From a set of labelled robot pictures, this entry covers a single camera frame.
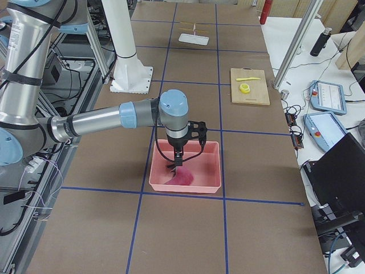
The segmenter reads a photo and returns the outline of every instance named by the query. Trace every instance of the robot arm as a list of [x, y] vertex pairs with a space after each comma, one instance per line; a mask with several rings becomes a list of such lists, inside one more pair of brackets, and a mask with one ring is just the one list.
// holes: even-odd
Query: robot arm
[[123, 103], [68, 117], [55, 116], [40, 122], [43, 128], [47, 128], [48, 146], [109, 128], [147, 127], [160, 122], [165, 126], [168, 142], [174, 148], [174, 165], [181, 166], [183, 147], [188, 140], [199, 139], [202, 148], [206, 142], [205, 123], [188, 121], [188, 110], [185, 94], [180, 90], [168, 90], [156, 99]]
[[72, 137], [119, 126], [154, 126], [157, 122], [166, 128], [176, 166], [182, 165], [183, 146], [188, 140], [199, 139], [204, 147], [205, 123], [188, 121], [187, 99], [179, 90], [169, 90], [152, 100], [37, 119], [34, 112], [50, 33], [56, 27], [62, 30], [62, 26], [64, 32], [86, 31], [86, 0], [12, 0], [8, 11], [13, 25], [0, 91], [0, 166]]

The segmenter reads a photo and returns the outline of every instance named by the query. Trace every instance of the white table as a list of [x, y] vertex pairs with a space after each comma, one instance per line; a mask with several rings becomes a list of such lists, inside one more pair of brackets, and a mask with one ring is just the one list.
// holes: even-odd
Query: white table
[[[266, 21], [266, 24], [262, 26], [263, 35], [265, 37], [265, 42], [267, 46], [267, 50], [270, 54], [271, 65], [273, 67], [273, 71], [276, 74], [277, 69], [280, 68], [282, 60], [289, 48], [291, 40], [299, 26], [301, 19], [300, 18], [273, 18], [269, 17]], [[313, 57], [309, 54], [311, 51], [315, 41], [318, 39], [319, 35], [325, 27], [319, 19], [315, 19], [312, 23], [301, 47], [301, 53], [298, 54], [295, 58], [291, 67], [307, 64], [307, 63], [321, 63], [322, 61], [329, 59], [337, 53], [337, 48], [334, 45], [331, 39], [328, 40], [326, 47], [321, 51], [321, 53], [317, 57]], [[336, 67], [336, 60], [340, 56], [338, 53], [330, 61], [325, 61], [322, 64], [318, 65], [308, 65], [308, 66], [300, 66], [298, 68], [291, 68], [283, 83], [281, 84], [279, 91], [286, 89], [290, 91], [289, 97], [287, 98], [287, 102], [289, 106], [294, 104], [299, 104], [304, 106], [305, 101], [303, 100], [302, 91], [310, 86], [311, 81], [313, 80], [322, 80], [325, 82], [337, 83], [341, 84], [344, 88], [345, 94], [350, 94], [349, 86], [351, 86], [352, 96], [346, 96], [346, 100], [363, 100], [365, 99], [364, 92], [360, 88], [360, 86], [356, 82], [356, 79], [352, 75], [350, 71], [338, 70]], [[325, 73], [319, 79], [319, 76], [326, 69]], [[301, 111], [299, 117], [297, 118], [297, 124], [303, 129], [303, 115], [306, 113], [314, 113], [317, 112], [313, 110], [311, 106], [308, 107], [308, 102], [306, 103], [306, 107]], [[359, 122], [365, 118], [365, 103], [352, 103], [347, 104], [347, 114], [339, 116], [337, 115], [341, 123], [345, 126], [345, 128], [353, 127], [359, 124]], [[358, 133], [357, 128], [350, 130], [353, 136], [360, 141], [360, 135]], [[298, 164], [301, 165], [307, 160], [318, 160], [322, 157], [324, 152], [315, 144], [312, 137], [309, 135], [308, 131], [305, 131], [305, 137], [303, 140], [304, 149], [298, 151]], [[318, 201], [314, 197], [313, 191], [311, 189], [310, 183], [302, 171], [302, 177], [304, 185], [306, 186], [307, 196], [310, 202], [310, 205], [318, 204]], [[331, 257], [331, 272], [337, 270], [344, 261], [340, 257], [340, 254], [345, 249], [337, 250]], [[342, 271], [342, 274], [364, 274], [365, 273], [365, 263], [362, 262], [356, 268], [345, 267]]]

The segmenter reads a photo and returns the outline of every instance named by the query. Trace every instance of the white pedestal base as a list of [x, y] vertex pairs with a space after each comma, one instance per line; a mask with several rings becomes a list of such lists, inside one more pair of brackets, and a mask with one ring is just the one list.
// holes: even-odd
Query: white pedestal base
[[145, 67], [137, 55], [124, 59], [118, 57], [110, 91], [147, 94], [151, 85], [153, 67]]

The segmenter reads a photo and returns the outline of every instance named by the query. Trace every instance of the screen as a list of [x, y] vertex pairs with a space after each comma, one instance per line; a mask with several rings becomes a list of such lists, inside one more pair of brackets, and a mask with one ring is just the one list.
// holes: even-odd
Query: screen
[[[355, 210], [365, 213], [365, 150], [346, 134], [312, 167], [313, 190], [337, 216]], [[347, 225], [347, 236], [365, 261], [365, 221]]]
[[322, 107], [343, 110], [341, 104], [341, 91], [339, 86], [318, 83], [319, 105]]
[[310, 119], [314, 122], [329, 147], [334, 146], [345, 135], [331, 114], [312, 115]]

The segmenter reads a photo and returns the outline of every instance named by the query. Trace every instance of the white pillar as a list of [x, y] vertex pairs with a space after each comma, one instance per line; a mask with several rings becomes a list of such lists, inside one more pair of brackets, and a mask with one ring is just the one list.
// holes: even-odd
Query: white pillar
[[113, 92], [148, 93], [153, 68], [138, 60], [126, 0], [102, 0], [118, 55], [114, 69]]

